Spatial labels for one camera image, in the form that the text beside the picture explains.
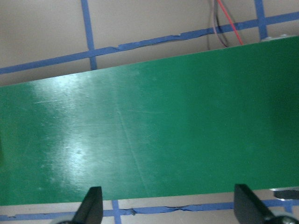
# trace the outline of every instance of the green board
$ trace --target green board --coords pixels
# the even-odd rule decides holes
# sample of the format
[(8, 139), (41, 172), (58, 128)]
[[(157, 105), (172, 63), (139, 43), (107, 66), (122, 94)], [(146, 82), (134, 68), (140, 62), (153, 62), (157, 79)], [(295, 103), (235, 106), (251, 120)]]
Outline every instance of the green board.
[(299, 38), (0, 88), (0, 205), (299, 185)]

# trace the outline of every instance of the red wire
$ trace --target red wire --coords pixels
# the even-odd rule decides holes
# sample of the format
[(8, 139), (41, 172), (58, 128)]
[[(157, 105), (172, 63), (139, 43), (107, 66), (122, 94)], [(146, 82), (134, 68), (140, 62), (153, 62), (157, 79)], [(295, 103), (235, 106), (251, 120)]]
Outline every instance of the red wire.
[(221, 0), (217, 0), (217, 1), (218, 1), (218, 4), (220, 5), (221, 9), (223, 10), (223, 12), (224, 12), (226, 18), (228, 19), (230, 25), (232, 26), (233, 31), (235, 32), (235, 35), (237, 36), (237, 38), (238, 38), (240, 44), (243, 45), (243, 41), (241, 40), (241, 38), (240, 38), (240, 36), (239, 36), (239, 33), (238, 33), (237, 29), (235, 28), (235, 25), (234, 25), (232, 19), (230, 18), (228, 12), (226, 11), (226, 9), (225, 9), (223, 3), (221, 2)]

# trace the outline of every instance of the glossy green surface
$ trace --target glossy green surface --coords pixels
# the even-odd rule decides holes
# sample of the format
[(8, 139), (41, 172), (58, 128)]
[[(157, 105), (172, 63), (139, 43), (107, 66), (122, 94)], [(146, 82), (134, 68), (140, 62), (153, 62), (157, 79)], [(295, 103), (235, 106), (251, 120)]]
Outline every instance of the glossy green surface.
[(0, 205), (299, 185), (298, 44), (0, 88)]

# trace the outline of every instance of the blue painter's tape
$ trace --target blue painter's tape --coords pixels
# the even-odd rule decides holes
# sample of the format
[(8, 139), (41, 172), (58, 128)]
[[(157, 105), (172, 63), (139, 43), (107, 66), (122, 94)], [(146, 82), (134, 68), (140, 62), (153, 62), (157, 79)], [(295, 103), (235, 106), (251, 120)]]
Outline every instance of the blue painter's tape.
[[(266, 19), (267, 25), (299, 20), (299, 12), (271, 16), (271, 17), (268, 17), (265, 19)], [(257, 27), (258, 24), (259, 24), (258, 20), (250, 20), (250, 21), (235, 23), (235, 26), (236, 26), (236, 29), (243, 30), (243, 29)], [(223, 33), (233, 31), (230, 25), (221, 26), (219, 30)], [(100, 49), (92, 49), (92, 50), (89, 50), (86, 52), (76, 53), (76, 54), (72, 54), (72, 55), (66, 55), (66, 56), (61, 56), (61, 57), (40, 60), (40, 61), (36, 61), (36, 62), (30, 62), (30, 63), (0, 68), (0, 75), (6, 74), (6, 73), (18, 72), (18, 71), (22, 71), (22, 70), (40, 68), (40, 67), (55, 65), (55, 64), (60, 64), (60, 63), (72, 62), (72, 61), (81, 60), (84, 58), (94, 58), (96, 56), (112, 54), (112, 53), (117, 53), (117, 52), (126, 51), (126, 50), (132, 50), (132, 49), (145, 47), (145, 46), (149, 46), (149, 45), (153, 45), (153, 44), (159, 44), (159, 43), (170, 42), (170, 41), (190, 40), (190, 39), (198, 38), (198, 37), (208, 35), (211, 33), (213, 33), (213, 29), (208, 28), (208, 29), (185, 32), (185, 33), (181, 33), (180, 35), (169, 35), (169, 36), (163, 36), (163, 37), (154, 38), (154, 39), (150, 39), (150, 40), (140, 41), (140, 42), (125, 43), (125, 44), (119, 45), (118, 47), (105, 47), (105, 48), (100, 48)], [(91, 68), (96, 69), (95, 65), (96, 65), (95, 59), (91, 59)]]
[(286, 212), (293, 214), (293, 200), (285, 201), (284, 208)]
[(110, 216), (114, 216), (113, 210), (104, 210), (103, 211), (103, 217), (110, 217)]
[[(87, 0), (81, 0), (81, 6), (82, 6), (82, 11), (83, 11), (83, 19), (84, 19), (84, 25), (85, 25), (87, 47), (89, 50), (94, 50), (93, 30), (92, 30), (92, 24), (91, 24), (91, 20), (90, 20), (90, 14), (89, 14)], [(91, 70), (97, 69), (97, 62), (96, 62), (95, 57), (90, 58), (90, 68), (91, 68)]]
[(256, 6), (258, 30), (259, 30), (259, 34), (260, 34), (260, 39), (262, 40), (262, 39), (268, 37), (265, 12), (263, 9), (263, 0), (254, 0), (254, 3)]
[(114, 212), (114, 223), (121, 224), (121, 213), (120, 213), (120, 207), (118, 205), (118, 200), (112, 201), (112, 208)]
[(97, 60), (96, 60), (96, 57), (90, 57), (90, 58), (89, 58), (89, 61), (90, 61), (90, 69), (91, 69), (91, 70), (97, 70), (97, 69), (98, 69), (98, 66), (97, 66)]
[(13, 217), (0, 216), (0, 221), (20, 221), (20, 220), (45, 220), (54, 219), (61, 216), (75, 215), (75, 212), (57, 212), (49, 214), (20, 214)]
[(294, 20), (299, 20), (299, 12), (275, 15), (266, 18), (267, 25), (272, 25), (281, 22), (290, 22)]
[(133, 209), (121, 209), (121, 215), (135, 215), (135, 214), (158, 214), (168, 213), (174, 211), (213, 211), (213, 210), (229, 210), (234, 208), (233, 202), (228, 203), (211, 203), (211, 204), (199, 204), (199, 205), (187, 205), (182, 207), (145, 207), (145, 208), (133, 208)]
[[(264, 200), (263, 203), (267, 207), (284, 207), (285, 211), (292, 212), (293, 206), (299, 205), (299, 200), (280, 201), (280, 200)], [(181, 207), (144, 207), (132, 209), (119, 209), (118, 201), (112, 201), (113, 210), (104, 210), (104, 217), (114, 217), (116, 224), (121, 224), (121, 216), (135, 215), (135, 214), (158, 214), (168, 213), (174, 211), (213, 211), (213, 210), (230, 210), (234, 208), (233, 202), (227, 203), (207, 203), (199, 205), (186, 205)], [(14, 217), (0, 216), (0, 221), (20, 221), (20, 220), (45, 220), (54, 219), (60, 216), (74, 215), (75, 212), (58, 212), (49, 214), (21, 214)]]

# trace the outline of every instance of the wire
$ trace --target wire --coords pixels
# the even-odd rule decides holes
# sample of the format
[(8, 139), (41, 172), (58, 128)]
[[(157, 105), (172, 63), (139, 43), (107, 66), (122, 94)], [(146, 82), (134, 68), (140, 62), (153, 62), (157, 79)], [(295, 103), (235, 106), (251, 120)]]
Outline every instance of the wire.
[(218, 39), (222, 43), (222, 45), (227, 48), (228, 46), (224, 43), (224, 41), (221, 39), (220, 35), (217, 33), (217, 30), (216, 30), (217, 0), (212, 0), (212, 15), (213, 15), (214, 34), (216, 34), (216, 36), (218, 37)]
[(234, 25), (232, 19), (230, 18), (230, 16), (229, 16), (227, 10), (225, 9), (225, 7), (224, 7), (222, 1), (221, 1), (221, 0), (217, 0), (217, 1), (218, 1), (218, 4), (220, 5), (221, 9), (223, 10), (223, 12), (224, 12), (226, 18), (228, 19), (228, 21), (229, 21), (231, 27), (233, 28), (233, 31), (234, 31), (235, 35), (237, 36), (239, 43), (240, 43), (241, 45), (243, 45), (243, 41), (241, 40), (241, 38), (240, 38), (240, 36), (239, 36), (239, 33), (238, 33), (237, 29), (235, 28), (235, 25)]

